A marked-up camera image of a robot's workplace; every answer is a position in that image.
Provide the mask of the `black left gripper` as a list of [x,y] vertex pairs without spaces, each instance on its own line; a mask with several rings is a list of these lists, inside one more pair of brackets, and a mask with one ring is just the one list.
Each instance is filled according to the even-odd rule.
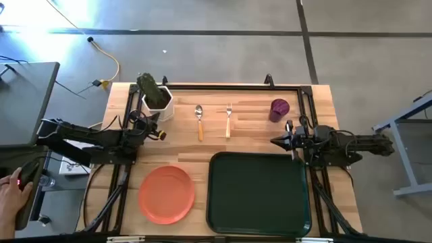
[[128,121],[134,126],[133,129],[128,131],[130,138],[142,138],[145,140],[147,137],[151,140],[165,140],[167,134],[163,130],[153,131],[159,121],[160,113],[146,116],[144,113],[129,113]]

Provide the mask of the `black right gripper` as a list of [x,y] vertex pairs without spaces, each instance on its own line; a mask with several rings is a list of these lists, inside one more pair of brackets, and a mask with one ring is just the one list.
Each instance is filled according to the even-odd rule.
[[306,147],[306,140],[308,135],[306,128],[302,125],[294,126],[292,120],[286,122],[287,134],[278,136],[271,139],[271,143],[283,148],[285,151],[290,151],[293,160],[301,161],[297,149],[304,149]]

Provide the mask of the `purple plastic cup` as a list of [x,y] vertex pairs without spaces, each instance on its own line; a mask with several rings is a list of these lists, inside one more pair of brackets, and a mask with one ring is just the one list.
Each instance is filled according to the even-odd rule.
[[269,120],[279,122],[290,110],[289,103],[284,99],[275,99],[271,103]]

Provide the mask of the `wooden-handled metal spoon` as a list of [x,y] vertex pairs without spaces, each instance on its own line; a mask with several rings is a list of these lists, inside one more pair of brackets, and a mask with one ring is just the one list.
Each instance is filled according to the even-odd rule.
[[195,115],[198,118],[198,140],[200,142],[202,142],[203,141],[203,126],[202,126],[201,118],[203,116],[203,108],[200,105],[197,105],[195,107]]

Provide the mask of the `wooden-handled metal fork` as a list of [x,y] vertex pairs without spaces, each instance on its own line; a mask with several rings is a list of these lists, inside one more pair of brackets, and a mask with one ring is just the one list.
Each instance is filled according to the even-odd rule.
[[226,123],[225,137],[230,138],[231,137],[230,116],[232,114],[232,104],[231,103],[227,104],[226,112],[227,112],[227,123]]

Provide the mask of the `orange plastic plate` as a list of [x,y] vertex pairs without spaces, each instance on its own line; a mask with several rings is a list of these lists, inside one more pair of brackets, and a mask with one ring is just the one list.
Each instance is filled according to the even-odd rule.
[[191,177],[172,165],[150,172],[138,191],[138,206],[151,222],[169,225],[185,218],[194,204],[195,188]]

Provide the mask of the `person's forearm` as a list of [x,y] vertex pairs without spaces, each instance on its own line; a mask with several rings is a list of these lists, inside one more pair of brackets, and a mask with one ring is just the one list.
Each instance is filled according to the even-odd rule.
[[0,240],[15,238],[15,221],[0,221]]

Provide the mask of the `dark green plastic tray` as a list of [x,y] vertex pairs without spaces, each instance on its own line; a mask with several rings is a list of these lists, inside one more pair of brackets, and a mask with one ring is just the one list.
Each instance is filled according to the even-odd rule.
[[304,163],[291,155],[214,154],[206,220],[219,234],[307,235],[312,219]]

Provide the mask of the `white hexagonal plant pot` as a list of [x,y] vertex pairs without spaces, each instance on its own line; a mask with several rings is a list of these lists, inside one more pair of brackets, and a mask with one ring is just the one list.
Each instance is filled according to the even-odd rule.
[[168,96],[168,103],[163,109],[152,109],[149,107],[149,104],[147,103],[147,97],[144,95],[142,100],[142,111],[148,115],[152,116],[156,113],[159,114],[158,122],[166,122],[167,120],[174,117],[175,109],[174,109],[174,99],[173,95],[166,86],[159,86],[159,89],[162,91],[164,95]]

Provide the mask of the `white paper box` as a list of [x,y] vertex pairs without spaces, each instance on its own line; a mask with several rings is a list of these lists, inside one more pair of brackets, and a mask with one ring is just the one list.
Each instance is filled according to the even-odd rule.
[[[66,142],[78,147],[79,149],[83,149],[86,147],[90,147],[90,144],[77,142],[73,140],[66,140]],[[86,167],[84,165],[80,165],[77,162],[68,159],[67,157],[63,157],[61,160],[61,165],[59,168],[59,174],[64,176],[78,176],[89,174],[91,172],[91,168]]]

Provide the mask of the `grey metal bench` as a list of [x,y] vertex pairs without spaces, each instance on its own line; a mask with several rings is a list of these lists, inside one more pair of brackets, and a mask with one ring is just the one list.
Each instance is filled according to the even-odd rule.
[[432,117],[414,119],[413,116],[432,107],[432,92],[414,100],[409,108],[372,127],[380,133],[390,130],[398,148],[402,164],[408,177],[409,185],[393,191],[394,196],[408,196],[422,192],[432,192],[432,182],[420,183],[412,168],[413,164],[432,165],[420,162],[420,159],[432,160]]

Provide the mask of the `clear plastic bottle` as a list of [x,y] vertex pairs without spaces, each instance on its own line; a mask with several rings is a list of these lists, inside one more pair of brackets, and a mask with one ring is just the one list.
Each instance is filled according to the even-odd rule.
[[47,175],[41,175],[38,185],[41,187],[48,187],[48,188],[54,187],[55,179]]

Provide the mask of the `grey desk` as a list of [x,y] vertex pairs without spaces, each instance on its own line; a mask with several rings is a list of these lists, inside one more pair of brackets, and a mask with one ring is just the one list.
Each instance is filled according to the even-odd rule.
[[0,148],[36,142],[59,68],[57,62],[0,64]]

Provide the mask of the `person's hand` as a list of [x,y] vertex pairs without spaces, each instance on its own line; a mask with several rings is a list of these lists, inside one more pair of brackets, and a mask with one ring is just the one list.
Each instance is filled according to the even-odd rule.
[[27,203],[32,192],[33,183],[27,183],[23,189],[18,184],[22,168],[17,168],[11,175],[0,179],[0,225],[10,226],[13,230],[16,217]]

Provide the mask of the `black aluminium table frame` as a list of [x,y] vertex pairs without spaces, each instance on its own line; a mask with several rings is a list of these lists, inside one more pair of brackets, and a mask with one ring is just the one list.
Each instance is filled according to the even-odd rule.
[[[220,151],[281,153],[270,140],[284,132],[282,123],[268,119],[272,100],[281,98],[290,104],[290,119],[305,112],[320,124],[337,127],[330,88],[327,85],[281,85],[270,89],[264,84],[172,84],[174,117],[162,122],[167,134],[163,141],[147,140],[132,166],[124,199],[123,235],[213,236],[207,225],[207,182],[209,161]],[[231,137],[225,137],[227,104],[232,104]],[[195,107],[202,107],[203,141],[198,140]],[[149,221],[138,206],[139,187],[152,170],[164,165],[182,168],[195,185],[193,207],[177,223],[158,225]]]

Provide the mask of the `silver metal bracket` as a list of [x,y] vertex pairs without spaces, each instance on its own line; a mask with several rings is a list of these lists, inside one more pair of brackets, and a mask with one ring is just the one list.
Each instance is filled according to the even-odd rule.
[[106,243],[140,243],[145,241],[144,236],[113,236],[108,237]]
[[334,243],[333,238],[296,238],[295,243]]

